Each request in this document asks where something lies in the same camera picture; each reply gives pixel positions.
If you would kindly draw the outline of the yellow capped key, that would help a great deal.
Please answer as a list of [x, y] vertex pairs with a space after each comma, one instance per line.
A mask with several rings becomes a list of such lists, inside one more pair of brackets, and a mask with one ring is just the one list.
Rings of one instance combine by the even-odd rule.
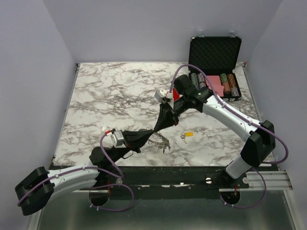
[[194, 133], [193, 132], [185, 132], [183, 133], [180, 138], [186, 143], [186, 138], [189, 138], [189, 137], [192, 137], [194, 136]]

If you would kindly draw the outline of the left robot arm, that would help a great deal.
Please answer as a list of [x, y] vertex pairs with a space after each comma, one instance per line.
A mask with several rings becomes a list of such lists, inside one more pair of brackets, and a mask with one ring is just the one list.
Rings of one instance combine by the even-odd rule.
[[46, 206], [49, 200], [59, 195], [79, 189], [102, 189], [106, 185], [106, 176], [123, 179], [122, 170], [116, 161], [128, 152], [139, 153], [151, 135], [152, 129], [140, 131], [108, 130], [102, 138], [111, 137], [112, 147], [99, 147], [92, 150], [87, 163], [59, 170], [46, 170], [38, 167], [15, 187], [18, 197], [17, 206], [23, 215], [29, 216]]

